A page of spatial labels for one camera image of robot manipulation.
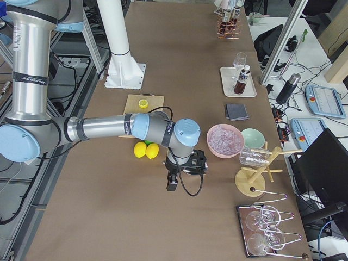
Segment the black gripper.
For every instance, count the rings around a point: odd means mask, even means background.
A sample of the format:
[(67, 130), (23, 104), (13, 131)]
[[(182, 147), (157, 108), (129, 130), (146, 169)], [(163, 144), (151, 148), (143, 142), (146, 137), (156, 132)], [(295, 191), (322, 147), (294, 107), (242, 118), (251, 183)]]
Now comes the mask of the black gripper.
[(176, 191), (178, 185), (178, 173), (189, 164), (189, 157), (180, 158), (173, 156), (171, 152), (168, 152), (164, 164), (168, 170), (166, 189), (167, 191)]

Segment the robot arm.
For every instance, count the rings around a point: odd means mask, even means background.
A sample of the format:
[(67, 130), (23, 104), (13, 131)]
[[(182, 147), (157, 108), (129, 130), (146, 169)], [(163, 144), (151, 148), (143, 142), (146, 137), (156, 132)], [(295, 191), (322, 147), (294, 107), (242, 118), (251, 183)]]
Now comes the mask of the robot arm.
[(216, 14), (222, 15), (225, 10), (232, 10), (237, 3), (237, 0), (215, 0), (214, 4)]
[(7, 1), (13, 22), (11, 109), (1, 125), (1, 155), (17, 163), (46, 159), (58, 147), (93, 138), (131, 136), (168, 149), (168, 191), (183, 184), (182, 173), (203, 176), (204, 153), (196, 150), (201, 130), (192, 119), (173, 122), (163, 107), (146, 113), (126, 113), (86, 118), (92, 91), (76, 82), (67, 96), (49, 98), (49, 66), (53, 59), (52, 32), (81, 33), (97, 73), (105, 61), (98, 48), (83, 7), (83, 1)]

